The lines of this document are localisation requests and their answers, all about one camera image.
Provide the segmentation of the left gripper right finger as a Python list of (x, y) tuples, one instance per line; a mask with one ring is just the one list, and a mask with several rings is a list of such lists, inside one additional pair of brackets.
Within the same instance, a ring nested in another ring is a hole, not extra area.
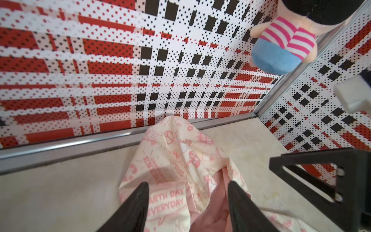
[(228, 202), (233, 232), (279, 232), (234, 181), (228, 184)]

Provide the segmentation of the black-haired striped doll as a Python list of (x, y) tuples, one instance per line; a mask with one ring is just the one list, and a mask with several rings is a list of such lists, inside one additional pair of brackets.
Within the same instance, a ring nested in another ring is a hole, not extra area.
[(348, 22), (363, 1), (278, 1), (277, 16), (254, 26), (257, 41), (250, 66), (275, 75), (295, 70), (317, 58), (316, 38)]

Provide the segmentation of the cream pink printed jacket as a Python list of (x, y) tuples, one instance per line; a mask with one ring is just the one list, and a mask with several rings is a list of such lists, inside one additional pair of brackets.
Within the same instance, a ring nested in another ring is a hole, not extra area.
[(119, 198), (123, 203), (141, 183), (149, 185), (147, 232), (230, 232), (231, 181), (248, 191), (243, 175), (213, 138), (169, 116), (146, 131)]

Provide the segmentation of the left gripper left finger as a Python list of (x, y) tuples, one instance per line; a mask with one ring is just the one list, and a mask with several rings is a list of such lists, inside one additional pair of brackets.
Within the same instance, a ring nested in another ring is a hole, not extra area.
[(142, 182), (98, 232), (144, 232), (149, 206), (149, 184)]

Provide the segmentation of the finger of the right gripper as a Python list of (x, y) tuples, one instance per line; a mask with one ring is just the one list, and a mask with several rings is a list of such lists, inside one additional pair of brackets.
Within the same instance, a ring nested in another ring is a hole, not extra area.
[(371, 153), (338, 148), (272, 157), (269, 169), (344, 232), (371, 230)]

